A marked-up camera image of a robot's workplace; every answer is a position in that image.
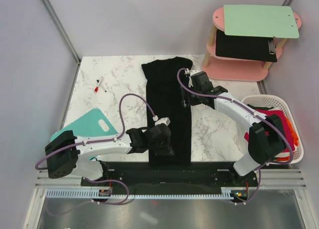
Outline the black t shirt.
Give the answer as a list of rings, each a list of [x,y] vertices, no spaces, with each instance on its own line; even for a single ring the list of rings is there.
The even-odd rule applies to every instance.
[[[188,166],[191,163],[191,109],[182,104],[177,72],[181,68],[191,69],[192,66],[193,62],[184,57],[142,64],[147,80],[146,100],[159,118],[170,119],[171,145],[174,151],[171,156],[160,156],[150,151],[149,164],[152,166]]]

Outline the teal cutting mat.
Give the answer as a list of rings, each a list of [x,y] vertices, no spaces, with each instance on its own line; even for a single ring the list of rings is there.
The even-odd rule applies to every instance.
[[[112,136],[118,133],[99,108],[91,109],[74,122],[54,133],[50,138],[50,142],[57,138],[62,132],[69,130],[73,131],[74,136],[81,137]]]

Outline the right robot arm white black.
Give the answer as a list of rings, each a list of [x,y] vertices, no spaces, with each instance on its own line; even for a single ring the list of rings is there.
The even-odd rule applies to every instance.
[[[234,170],[228,173],[228,180],[234,186],[246,181],[246,175],[261,168],[264,164],[288,149],[292,148],[286,139],[280,117],[268,116],[251,109],[237,100],[231,93],[222,88],[222,92],[198,93],[182,86],[189,98],[189,102],[209,106],[233,119],[249,134],[248,152],[234,163]]]

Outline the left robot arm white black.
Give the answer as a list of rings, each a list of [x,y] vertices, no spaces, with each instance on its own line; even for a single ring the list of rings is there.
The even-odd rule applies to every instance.
[[[132,128],[122,136],[81,137],[68,130],[45,147],[48,176],[59,179],[74,174],[103,186],[109,181],[109,173],[103,170],[101,162],[92,161],[93,157],[145,151],[170,156],[174,154],[170,137],[171,131],[165,124]]]

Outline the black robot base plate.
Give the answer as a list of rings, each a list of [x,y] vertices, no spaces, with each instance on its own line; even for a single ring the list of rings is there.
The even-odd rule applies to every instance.
[[[151,166],[147,162],[103,163],[103,180],[128,186],[128,193],[220,193],[222,188],[257,186],[254,172],[235,173],[233,162],[192,162],[189,166]]]

